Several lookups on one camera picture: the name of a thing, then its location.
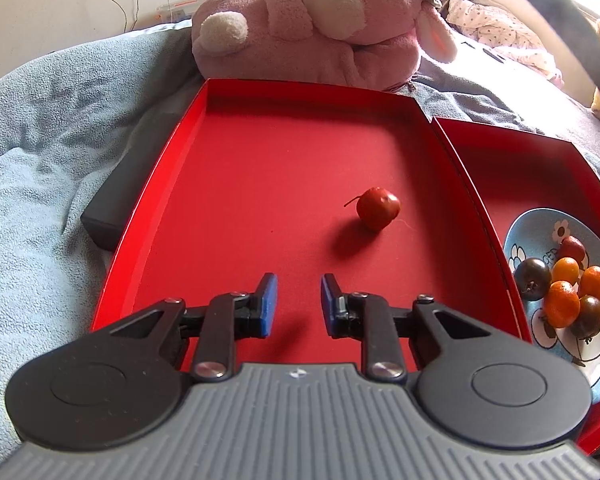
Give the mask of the orange fruit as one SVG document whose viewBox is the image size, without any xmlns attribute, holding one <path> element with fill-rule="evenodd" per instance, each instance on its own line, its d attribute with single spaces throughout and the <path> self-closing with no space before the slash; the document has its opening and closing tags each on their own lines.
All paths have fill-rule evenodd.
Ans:
<svg viewBox="0 0 600 480">
<path fill-rule="evenodd" d="M 581 275 L 578 295 L 592 296 L 600 300 L 600 266 L 589 266 Z"/>
</svg>

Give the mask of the large dark brown tomato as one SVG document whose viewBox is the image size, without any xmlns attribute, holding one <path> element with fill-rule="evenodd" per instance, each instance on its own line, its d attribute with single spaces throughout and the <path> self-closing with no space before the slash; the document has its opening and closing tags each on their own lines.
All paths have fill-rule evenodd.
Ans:
<svg viewBox="0 0 600 480">
<path fill-rule="evenodd" d="M 600 332 L 600 300 L 591 295 L 580 299 L 578 317 L 569 326 L 570 332 L 577 339 L 588 339 Z"/>
</svg>

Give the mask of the orange tangerine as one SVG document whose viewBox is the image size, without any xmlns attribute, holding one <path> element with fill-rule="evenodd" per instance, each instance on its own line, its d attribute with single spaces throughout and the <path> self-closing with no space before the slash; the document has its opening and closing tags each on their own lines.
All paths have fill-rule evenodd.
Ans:
<svg viewBox="0 0 600 480">
<path fill-rule="evenodd" d="M 572 285 L 564 281 L 550 284 L 543 299 L 546 320 L 554 328 L 566 328 L 580 312 L 580 299 Z"/>
</svg>

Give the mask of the small red apple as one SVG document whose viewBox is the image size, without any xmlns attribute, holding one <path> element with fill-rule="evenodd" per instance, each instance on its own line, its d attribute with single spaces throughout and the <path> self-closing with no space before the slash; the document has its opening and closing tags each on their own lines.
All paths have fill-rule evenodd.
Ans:
<svg viewBox="0 0 600 480">
<path fill-rule="evenodd" d="M 582 266 L 583 260 L 586 256 L 586 249 L 583 243 L 575 236 L 566 236 L 558 248 L 557 258 L 571 258 L 578 266 Z"/>
</svg>

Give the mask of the orange kumquat behind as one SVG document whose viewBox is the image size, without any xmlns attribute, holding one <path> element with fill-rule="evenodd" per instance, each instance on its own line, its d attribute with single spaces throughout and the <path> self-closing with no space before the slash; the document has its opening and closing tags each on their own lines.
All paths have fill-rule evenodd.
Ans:
<svg viewBox="0 0 600 480">
<path fill-rule="evenodd" d="M 575 258 L 564 257 L 556 261 L 552 270 L 552 281 L 564 281 L 570 285 L 577 284 L 580 278 L 580 266 Z"/>
</svg>

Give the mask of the small dark tomato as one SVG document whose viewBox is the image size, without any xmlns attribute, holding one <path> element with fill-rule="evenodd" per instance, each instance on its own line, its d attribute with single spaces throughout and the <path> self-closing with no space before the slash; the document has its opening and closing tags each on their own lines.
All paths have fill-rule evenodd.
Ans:
<svg viewBox="0 0 600 480">
<path fill-rule="evenodd" d="M 527 258 L 516 267 L 514 280 L 522 300 L 538 301 L 550 289 L 552 272 L 543 260 Z"/>
</svg>

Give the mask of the blue tiger plate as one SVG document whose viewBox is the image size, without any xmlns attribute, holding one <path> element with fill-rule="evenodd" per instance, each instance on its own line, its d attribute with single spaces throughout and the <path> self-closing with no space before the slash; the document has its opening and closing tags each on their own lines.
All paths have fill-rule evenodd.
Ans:
<svg viewBox="0 0 600 480">
<path fill-rule="evenodd" d="M 509 228 L 504 252 L 532 341 L 580 370 L 600 402 L 600 238 L 570 214 L 533 208 Z"/>
</svg>

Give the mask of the red apple with stem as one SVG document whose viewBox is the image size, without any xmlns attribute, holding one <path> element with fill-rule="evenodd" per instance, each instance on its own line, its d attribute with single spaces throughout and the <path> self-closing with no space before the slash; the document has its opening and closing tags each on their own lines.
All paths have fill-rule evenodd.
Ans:
<svg viewBox="0 0 600 480">
<path fill-rule="evenodd" d="M 360 221 L 375 232 L 385 229 L 400 214 L 402 204 L 400 200 L 386 188 L 374 186 L 368 188 L 361 195 L 352 197 L 345 207 L 355 204 L 356 213 Z"/>
</svg>

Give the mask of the left red tray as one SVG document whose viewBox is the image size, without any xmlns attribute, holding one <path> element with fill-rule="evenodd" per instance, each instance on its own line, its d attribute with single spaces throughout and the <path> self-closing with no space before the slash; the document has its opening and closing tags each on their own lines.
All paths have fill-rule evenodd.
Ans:
<svg viewBox="0 0 600 480">
<path fill-rule="evenodd" d="M 385 229 L 355 204 L 401 202 Z M 327 335 L 321 277 L 407 308 L 421 294 L 521 339 L 530 332 L 500 240 L 441 127 L 407 96 L 296 82 L 210 80 L 161 154 L 114 255 L 93 325 L 164 298 L 191 307 L 278 278 L 268 338 L 242 362 L 358 362 Z"/>
</svg>

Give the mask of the red tray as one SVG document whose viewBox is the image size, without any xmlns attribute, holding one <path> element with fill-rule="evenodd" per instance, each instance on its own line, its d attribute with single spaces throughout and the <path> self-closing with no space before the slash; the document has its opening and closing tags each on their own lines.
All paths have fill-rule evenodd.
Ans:
<svg viewBox="0 0 600 480">
<path fill-rule="evenodd" d="M 573 144 L 454 119 L 439 125 L 475 185 L 511 268 L 527 258 L 552 266 L 569 235 L 586 249 L 584 266 L 600 266 L 600 179 Z M 524 304 L 531 340 L 585 374 L 593 407 L 578 443 L 594 453 L 600 448 L 600 332 L 577 340 L 568 330 L 545 328 L 541 307 L 539 301 Z"/>
<path fill-rule="evenodd" d="M 401 202 L 385 229 L 355 204 Z M 161 154 L 114 255 L 93 325 L 164 298 L 191 307 L 278 278 L 268 338 L 242 362 L 358 362 L 327 335 L 321 277 L 407 308 L 421 294 L 521 339 L 530 332 L 500 240 L 441 127 L 407 96 L 296 82 L 210 80 Z"/>
</svg>

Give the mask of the black box under tray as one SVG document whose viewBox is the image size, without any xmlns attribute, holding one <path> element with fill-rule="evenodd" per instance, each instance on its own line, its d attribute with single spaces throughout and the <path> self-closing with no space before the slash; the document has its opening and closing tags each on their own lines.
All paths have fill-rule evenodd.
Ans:
<svg viewBox="0 0 600 480">
<path fill-rule="evenodd" d="M 114 252 L 145 184 L 182 115 L 158 110 L 132 131 L 131 145 L 81 214 L 95 245 Z"/>
</svg>

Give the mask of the right red tray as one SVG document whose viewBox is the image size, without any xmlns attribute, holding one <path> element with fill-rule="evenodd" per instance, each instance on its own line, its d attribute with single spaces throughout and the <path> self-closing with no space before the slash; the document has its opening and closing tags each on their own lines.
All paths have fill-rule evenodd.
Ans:
<svg viewBox="0 0 600 480">
<path fill-rule="evenodd" d="M 475 185 L 511 268 L 527 258 L 552 266 L 569 235 L 586 249 L 584 266 L 600 266 L 600 179 L 573 144 L 454 119 L 439 125 Z M 539 301 L 524 304 L 531 340 L 585 374 L 593 407 L 578 443 L 594 453 L 600 448 L 600 332 L 577 340 L 568 330 L 545 328 L 541 307 Z"/>
</svg>

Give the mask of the light blue blanket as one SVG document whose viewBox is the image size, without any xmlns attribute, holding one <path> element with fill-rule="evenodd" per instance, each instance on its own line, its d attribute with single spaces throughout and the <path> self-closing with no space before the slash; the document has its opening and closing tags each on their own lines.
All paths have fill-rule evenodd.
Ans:
<svg viewBox="0 0 600 480">
<path fill-rule="evenodd" d="M 137 124 L 158 110 L 182 120 L 202 87 L 184 23 L 81 44 L 0 79 L 0 463 L 18 445 L 4 404 L 9 378 L 95 328 L 121 240 L 114 252 L 98 248 L 82 212 Z M 532 133 L 447 72 L 403 96 L 438 125 L 454 119 Z"/>
</svg>

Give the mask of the pink plush rabbit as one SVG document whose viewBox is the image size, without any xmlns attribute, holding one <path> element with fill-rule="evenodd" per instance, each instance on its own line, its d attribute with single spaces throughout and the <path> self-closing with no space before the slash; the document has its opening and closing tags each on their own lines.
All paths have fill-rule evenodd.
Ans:
<svg viewBox="0 0 600 480">
<path fill-rule="evenodd" d="M 390 90 L 423 54 L 457 54 L 438 0 L 206 0 L 193 56 L 204 78 L 266 79 Z"/>
</svg>

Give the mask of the pink dotted cloth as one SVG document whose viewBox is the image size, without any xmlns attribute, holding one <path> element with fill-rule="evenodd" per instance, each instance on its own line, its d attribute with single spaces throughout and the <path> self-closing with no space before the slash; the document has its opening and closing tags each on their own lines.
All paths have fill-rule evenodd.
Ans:
<svg viewBox="0 0 600 480">
<path fill-rule="evenodd" d="M 510 58 L 562 88 L 562 72 L 540 37 L 509 10 L 470 0 L 449 0 L 446 21 L 460 34 L 484 44 L 494 54 Z"/>
</svg>

